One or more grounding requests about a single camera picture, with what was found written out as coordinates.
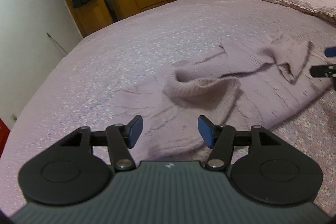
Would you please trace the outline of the red object at wall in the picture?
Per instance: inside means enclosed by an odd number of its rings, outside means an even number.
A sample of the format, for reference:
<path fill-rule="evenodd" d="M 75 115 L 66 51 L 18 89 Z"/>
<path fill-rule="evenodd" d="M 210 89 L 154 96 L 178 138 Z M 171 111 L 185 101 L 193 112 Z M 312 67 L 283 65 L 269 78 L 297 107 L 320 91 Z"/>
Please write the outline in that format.
<path fill-rule="evenodd" d="M 3 150 L 7 143 L 9 134 L 10 134 L 10 129 L 7 127 L 7 125 L 5 125 L 3 120 L 0 119 L 0 157 L 3 154 Z"/>

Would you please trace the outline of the pink knitted sweater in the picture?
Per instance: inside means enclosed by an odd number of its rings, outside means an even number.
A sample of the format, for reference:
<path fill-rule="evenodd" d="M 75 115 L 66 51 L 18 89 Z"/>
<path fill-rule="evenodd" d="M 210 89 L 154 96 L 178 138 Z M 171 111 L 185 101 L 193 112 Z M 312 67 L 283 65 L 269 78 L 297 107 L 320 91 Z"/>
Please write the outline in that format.
<path fill-rule="evenodd" d="M 166 63 L 140 83 L 117 90 L 114 114 L 119 121 L 144 119 L 132 153 L 136 160 L 202 158 L 199 116 L 240 129 L 272 127 L 330 86 L 309 73 L 325 63 L 312 42 L 286 34 L 225 42 L 200 59 Z"/>

